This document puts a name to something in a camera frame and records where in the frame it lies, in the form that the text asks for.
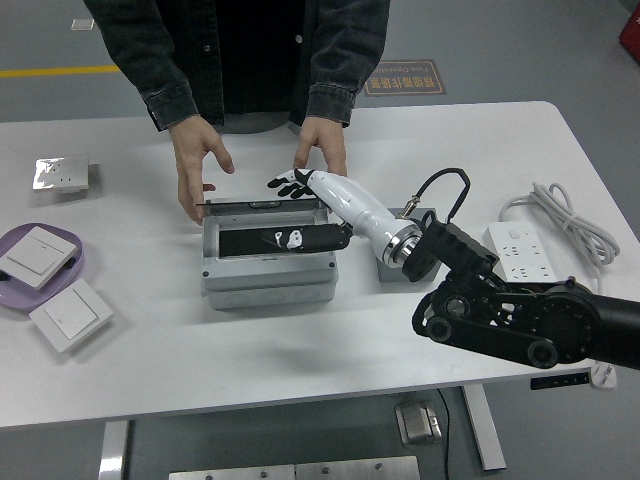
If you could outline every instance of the robotic arm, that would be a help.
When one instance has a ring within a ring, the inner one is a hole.
[[[438,260],[447,265],[445,280],[413,314],[418,335],[537,368],[592,358],[640,370],[640,303],[594,295],[573,278],[560,283],[504,282],[493,273],[498,257],[454,224],[441,223],[434,215],[422,222],[406,218],[419,195],[396,218],[357,182],[331,173],[291,170],[269,187],[283,187],[278,193],[282,197],[315,194],[345,221],[339,226],[341,236],[310,230],[305,237],[302,231],[302,241],[290,250],[344,248],[353,231],[371,241],[379,260],[402,268],[411,281],[424,277]],[[289,235],[282,229],[263,235],[277,245],[281,237]],[[306,243],[315,249],[299,248],[305,238],[312,239]],[[322,245],[318,238],[324,238]]]

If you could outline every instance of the jacket sleeve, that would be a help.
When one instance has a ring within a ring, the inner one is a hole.
[[[107,51],[138,89],[156,127],[198,113],[186,76],[172,60],[174,46],[153,0],[84,0]]]
[[[307,116],[349,124],[356,95],[382,57],[389,3],[389,0],[320,0]]]

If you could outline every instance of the purple plate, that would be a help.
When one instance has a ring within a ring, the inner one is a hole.
[[[67,242],[73,243],[78,250],[39,290],[13,277],[9,277],[8,280],[0,280],[0,305],[18,310],[34,310],[56,293],[71,285],[73,278],[80,270],[84,258],[80,239],[71,232],[44,223],[27,223],[7,232],[0,238],[0,257],[18,243],[33,227],[43,228],[64,238]]]

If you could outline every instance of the white power cord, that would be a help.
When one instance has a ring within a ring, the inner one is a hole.
[[[554,189],[562,193],[562,199],[553,194]],[[529,195],[509,200],[500,210],[499,220],[505,221],[506,211],[515,206],[534,205],[542,207],[553,222],[564,231],[578,252],[586,259],[594,270],[598,287],[598,295],[602,295],[601,269],[613,262],[620,253],[616,240],[594,223],[578,215],[571,204],[571,199],[562,185],[554,183],[549,188],[533,182],[533,191]]]

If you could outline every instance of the white light switch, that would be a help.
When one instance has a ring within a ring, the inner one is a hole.
[[[91,335],[112,315],[109,306],[82,279],[29,314],[59,352]]]
[[[73,243],[33,227],[0,257],[0,270],[38,290],[77,250]]]
[[[53,297],[44,311],[69,340],[98,318],[74,289],[70,289],[66,295]]]

